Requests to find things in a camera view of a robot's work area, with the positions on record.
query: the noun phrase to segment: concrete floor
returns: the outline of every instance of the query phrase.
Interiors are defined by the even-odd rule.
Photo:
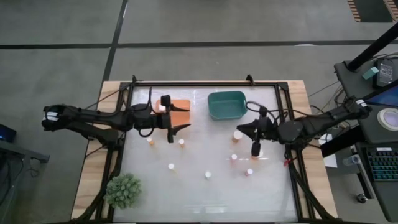
[[[111,43],[122,0],[0,0],[1,44]],[[392,24],[353,20],[345,0],[129,0],[119,39],[128,42],[373,40]],[[118,49],[110,80],[305,80],[307,93],[336,81],[333,64],[366,46]],[[388,46],[385,51],[397,51]],[[46,133],[42,108],[85,106],[98,97],[109,49],[0,50],[0,123],[17,144],[51,155],[33,179],[23,173],[13,223],[69,219],[87,142]],[[323,106],[337,85],[310,98]],[[331,177],[339,217],[387,223],[377,201],[357,204],[355,176]]]

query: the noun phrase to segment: wooden table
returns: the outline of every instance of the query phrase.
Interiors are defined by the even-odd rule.
[[[264,82],[287,82],[289,85],[290,99],[292,101],[293,109],[308,114],[311,113],[304,81],[274,80],[274,81],[264,81]],[[120,83],[121,81],[104,82],[99,98],[102,99],[105,96],[108,96],[109,94],[118,90],[120,87]],[[98,104],[98,110],[104,112],[113,112],[116,106],[117,98],[118,95],[115,94],[101,101]],[[299,116],[301,116],[301,114],[295,113],[296,118]],[[100,146],[101,144],[98,141],[92,141],[88,144],[86,153],[88,154],[91,151],[94,151],[95,149],[99,148]],[[333,200],[333,196],[330,190],[329,180],[326,173],[325,165],[323,163],[321,150],[314,147],[307,147],[303,151],[303,158],[305,162],[305,169],[307,171],[307,178],[311,191],[314,193],[319,202],[326,208],[326,210],[334,217],[337,217],[335,202]],[[106,159],[106,149],[101,149],[98,152],[90,155],[85,160],[82,167],[80,183],[78,186],[71,218],[79,217],[86,210],[86,207],[93,201],[96,194],[100,190],[105,159]],[[300,193],[300,201],[302,203],[302,208],[303,208],[303,216],[308,217],[305,197],[301,190],[299,193]]]

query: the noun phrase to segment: orange box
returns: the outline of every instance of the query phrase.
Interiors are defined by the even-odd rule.
[[[174,106],[181,108],[181,109],[186,109],[186,110],[191,110],[191,101],[190,100],[172,100],[172,104]],[[159,105],[160,105],[160,100],[156,101],[156,106],[155,106],[155,111],[156,113],[160,113],[159,110]],[[182,111],[171,111],[170,112],[171,117],[172,117],[172,126],[178,126],[178,125],[183,125],[183,124],[190,124],[190,112],[182,112]]]

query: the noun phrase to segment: green plant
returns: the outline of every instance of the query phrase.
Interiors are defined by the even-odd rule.
[[[124,174],[108,182],[104,199],[114,208],[133,207],[140,193],[141,181],[132,174]]]

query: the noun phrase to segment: green plastic bin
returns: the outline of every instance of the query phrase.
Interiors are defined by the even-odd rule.
[[[215,121],[239,119],[248,111],[241,91],[210,93],[207,100],[210,116]]]

